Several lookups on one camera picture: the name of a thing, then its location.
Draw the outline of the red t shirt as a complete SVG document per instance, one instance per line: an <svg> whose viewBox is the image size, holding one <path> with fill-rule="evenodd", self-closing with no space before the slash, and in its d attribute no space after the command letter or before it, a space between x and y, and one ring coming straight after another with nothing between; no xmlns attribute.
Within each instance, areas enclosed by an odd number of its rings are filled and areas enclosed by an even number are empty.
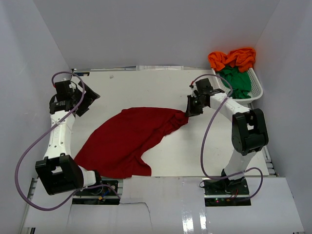
<svg viewBox="0 0 312 234"><path fill-rule="evenodd" d="M74 161L109 178L151 176L142 155L188 123L181 110L133 107L122 110L88 137Z"/></svg>

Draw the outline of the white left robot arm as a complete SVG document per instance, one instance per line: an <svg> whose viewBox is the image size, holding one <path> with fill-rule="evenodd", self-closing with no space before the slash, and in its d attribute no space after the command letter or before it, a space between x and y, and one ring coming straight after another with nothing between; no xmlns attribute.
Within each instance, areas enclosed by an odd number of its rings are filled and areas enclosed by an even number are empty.
<svg viewBox="0 0 312 234"><path fill-rule="evenodd" d="M86 170L71 154L71 135L76 117L85 114L100 96L82 82L65 80L55 83L56 94L49 103L51 126L49 143L35 170L49 195L85 188L94 195L103 189L96 170Z"/></svg>

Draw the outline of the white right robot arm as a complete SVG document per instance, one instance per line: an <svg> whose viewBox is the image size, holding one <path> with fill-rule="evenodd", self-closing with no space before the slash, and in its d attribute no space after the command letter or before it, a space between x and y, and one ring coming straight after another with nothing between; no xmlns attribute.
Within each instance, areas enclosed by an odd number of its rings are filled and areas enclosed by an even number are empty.
<svg viewBox="0 0 312 234"><path fill-rule="evenodd" d="M241 183L248 165L269 138L260 109L248 109L231 99L231 93L214 89L204 74L191 84L192 94L187 97L187 109L134 107L122 110L99 126L87 139L75 157L75 162L87 170L96 170L101 176L129 178L150 176L151 167L142 155L161 140L188 123L190 117L210 107L232 123L233 154L220 176L220 188L232 194Z"/></svg>

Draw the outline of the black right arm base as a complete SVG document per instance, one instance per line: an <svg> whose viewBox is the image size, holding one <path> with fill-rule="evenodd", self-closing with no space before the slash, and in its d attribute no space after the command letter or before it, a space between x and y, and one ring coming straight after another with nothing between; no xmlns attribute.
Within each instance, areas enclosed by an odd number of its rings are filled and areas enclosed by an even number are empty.
<svg viewBox="0 0 312 234"><path fill-rule="evenodd" d="M199 187L204 190L206 207L251 206L250 192L246 179L226 187L225 181L202 180Z"/></svg>

